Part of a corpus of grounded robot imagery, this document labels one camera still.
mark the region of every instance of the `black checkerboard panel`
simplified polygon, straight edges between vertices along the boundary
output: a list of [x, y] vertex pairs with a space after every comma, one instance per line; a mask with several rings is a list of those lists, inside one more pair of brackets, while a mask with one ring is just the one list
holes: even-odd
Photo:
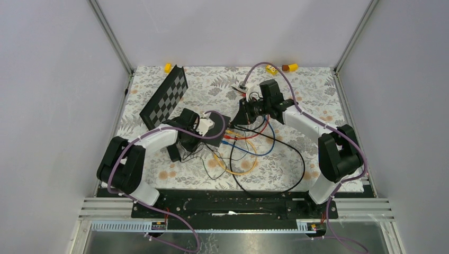
[[184, 68], [175, 66], [140, 112], [149, 130], [168, 120], [187, 88]]

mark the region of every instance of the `yellow object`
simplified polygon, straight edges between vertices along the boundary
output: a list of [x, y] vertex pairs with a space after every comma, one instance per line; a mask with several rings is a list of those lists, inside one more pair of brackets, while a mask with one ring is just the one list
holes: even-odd
[[[232, 132], [232, 131], [226, 131], [226, 132], [227, 132], [227, 133], [234, 134], [234, 135], [236, 135], [236, 136], [238, 136], [238, 137], [240, 137], [240, 138], [243, 138], [242, 135], [239, 135], [239, 134], [237, 134], [237, 133], [235, 133], [235, 132]], [[253, 148], [254, 153], [257, 153], [256, 147], [254, 146], [254, 144], [251, 143], [249, 140], [246, 140], [246, 142], [248, 142], [248, 144]], [[254, 168], [256, 167], [256, 165], [257, 165], [257, 156], [256, 156], [256, 159], [254, 160], [253, 166], [251, 167], [250, 170], [248, 170], [248, 171], [246, 171], [246, 172], [243, 172], [243, 173], [236, 173], [236, 172], [232, 172], [231, 170], [229, 170], [229, 169], [226, 167], [226, 165], [223, 165], [223, 164], [221, 163], [221, 161], [218, 159], [218, 157], [217, 157], [217, 155], [216, 155], [215, 153], [213, 154], [213, 158], [218, 162], [218, 165], [220, 165], [220, 167], [221, 167], [222, 169], [226, 170], [226, 172], [231, 173], [231, 174], [233, 174], [233, 175], [238, 175], [238, 176], [246, 175], [247, 173], [253, 171], [253, 169], [254, 169]]]
[[294, 63], [294, 64], [292, 64], [292, 65], [289, 65], [289, 71], [295, 71], [295, 70], [297, 70], [298, 69], [298, 64], [297, 63]]
[[274, 67], [271, 66], [271, 65], [267, 65], [267, 66], [265, 67], [265, 69], [267, 70], [268, 73], [272, 74], [273, 76], [277, 74], [276, 68], [274, 68]]
[[166, 64], [165, 68], [164, 68], [164, 72], [170, 73], [171, 70], [172, 70], [172, 64], [171, 63]]

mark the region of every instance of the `yellow block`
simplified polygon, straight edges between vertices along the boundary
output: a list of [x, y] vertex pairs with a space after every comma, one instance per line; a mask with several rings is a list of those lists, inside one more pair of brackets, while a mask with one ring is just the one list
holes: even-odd
[[297, 69], [298, 69], [298, 64], [297, 63], [289, 65], [289, 71], [295, 71]]
[[170, 73], [171, 70], [172, 70], [172, 64], [171, 63], [166, 64], [165, 68], [164, 68], [164, 72]]
[[273, 76], [277, 74], [276, 68], [274, 68], [274, 67], [271, 66], [271, 65], [267, 65], [267, 66], [265, 67], [265, 69], [267, 70], [268, 73], [272, 74]]

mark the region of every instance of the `floral tablecloth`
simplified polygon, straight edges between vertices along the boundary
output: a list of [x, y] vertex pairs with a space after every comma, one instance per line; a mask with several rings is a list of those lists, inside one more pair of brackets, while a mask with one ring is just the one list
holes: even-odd
[[[241, 95], [231, 89], [231, 86], [237, 86], [240, 81], [243, 81], [250, 67], [184, 68], [188, 90], [171, 117], [178, 116], [185, 107], [198, 113], [217, 110], [231, 119], [236, 115]], [[286, 75], [295, 89], [294, 93], [301, 107], [324, 121], [337, 125], [345, 123], [330, 68], [299, 68]], [[148, 131], [139, 113], [166, 76], [163, 67], [142, 66], [137, 68], [117, 135], [134, 139]], [[248, 84], [258, 85], [260, 82], [272, 78], [279, 83], [284, 97], [291, 98], [289, 88], [282, 76], [280, 74], [273, 76], [267, 73], [265, 67], [256, 68], [251, 74]], [[306, 173], [303, 181], [294, 191], [307, 191], [320, 175], [317, 146], [301, 132], [291, 127], [277, 121], [270, 121], [270, 123], [275, 130], [277, 139], [294, 146], [303, 154], [306, 161]], [[264, 133], [272, 136], [269, 128], [266, 128]], [[256, 146], [257, 153], [269, 151], [272, 145], [271, 139], [262, 136], [251, 139], [251, 142]], [[244, 141], [238, 141], [236, 145], [246, 149]], [[231, 147], [224, 144], [218, 149], [223, 157], [229, 157], [230, 150]], [[239, 159], [243, 155], [243, 152], [235, 149], [233, 158]], [[205, 148], [194, 156], [199, 156], [204, 160], [212, 177], [223, 172], [208, 149]], [[253, 165], [254, 160], [254, 156], [247, 155], [240, 161], [233, 161], [233, 169], [247, 171]], [[237, 177], [246, 189], [282, 191], [293, 186], [301, 175], [302, 161], [298, 154], [287, 146], [276, 143], [269, 155], [257, 158], [257, 167], [250, 174]], [[225, 173], [217, 180], [211, 180], [203, 168], [201, 159], [194, 158], [186, 163], [173, 163], [166, 149], [146, 155], [143, 177], [147, 183], [156, 188], [239, 189], [229, 173]], [[340, 191], [362, 192], [362, 182], [356, 180], [345, 183]]]

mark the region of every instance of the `gray wall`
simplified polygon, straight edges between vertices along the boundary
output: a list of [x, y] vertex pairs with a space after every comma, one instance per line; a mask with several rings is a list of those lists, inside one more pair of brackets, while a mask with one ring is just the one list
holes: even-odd
[[449, 2], [380, 1], [341, 72], [407, 253], [447, 253]]
[[136, 66], [334, 66], [370, 0], [100, 0]]
[[0, 253], [61, 254], [127, 77], [87, 1], [2, 1], [0, 45]]

